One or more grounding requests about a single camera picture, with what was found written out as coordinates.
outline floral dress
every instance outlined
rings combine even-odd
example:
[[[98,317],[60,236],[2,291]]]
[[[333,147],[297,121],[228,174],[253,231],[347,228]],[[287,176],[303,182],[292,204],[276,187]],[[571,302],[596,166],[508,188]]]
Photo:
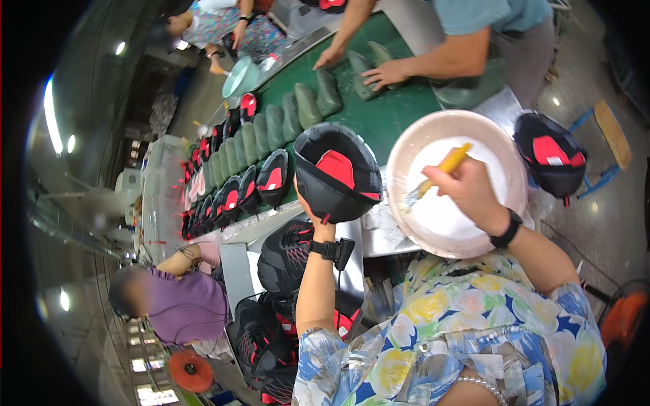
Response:
[[[464,367],[511,406],[588,405],[606,356],[583,290],[536,292],[505,251],[413,261],[397,313],[349,345],[324,329],[300,338],[294,405],[434,405]]]
[[[198,1],[193,2],[189,10],[193,15],[192,25],[181,38],[199,48],[205,48],[207,44],[222,44],[223,37],[235,29],[241,15],[238,7],[210,12],[202,9]],[[277,52],[285,43],[285,35],[267,18],[259,16],[246,28],[237,55],[249,55],[259,62],[271,52]]]

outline paint brush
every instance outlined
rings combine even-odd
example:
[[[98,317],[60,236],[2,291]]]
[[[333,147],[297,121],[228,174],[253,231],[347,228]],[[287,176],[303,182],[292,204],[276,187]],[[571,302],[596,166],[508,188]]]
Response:
[[[452,148],[451,152],[442,162],[440,162],[440,164],[438,164],[437,168],[442,172],[450,173],[456,169],[461,162],[463,162],[463,159],[467,156],[467,152],[470,148],[472,148],[472,143],[470,142],[464,143],[460,148]],[[418,200],[422,199],[425,193],[427,193],[427,191],[429,191],[433,186],[435,185],[429,179],[425,179],[417,186],[417,188],[412,190],[410,193],[407,193],[400,205],[402,212],[408,213],[411,211],[413,205]]]

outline smartwatch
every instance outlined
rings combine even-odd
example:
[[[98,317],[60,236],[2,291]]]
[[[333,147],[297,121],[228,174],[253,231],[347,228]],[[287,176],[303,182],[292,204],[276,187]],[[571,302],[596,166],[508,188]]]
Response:
[[[309,241],[309,252],[320,254],[324,260],[334,262],[337,270],[342,271],[345,269],[348,259],[354,250],[354,240],[349,238],[342,238],[339,242],[317,242]]]
[[[519,217],[517,213],[515,213],[511,209],[508,209],[508,211],[510,211],[510,226],[508,226],[506,232],[502,236],[493,236],[493,235],[489,236],[489,241],[496,248],[508,247],[508,244],[510,244],[512,239],[515,238],[515,235],[519,230],[519,226],[522,223],[521,217]]]

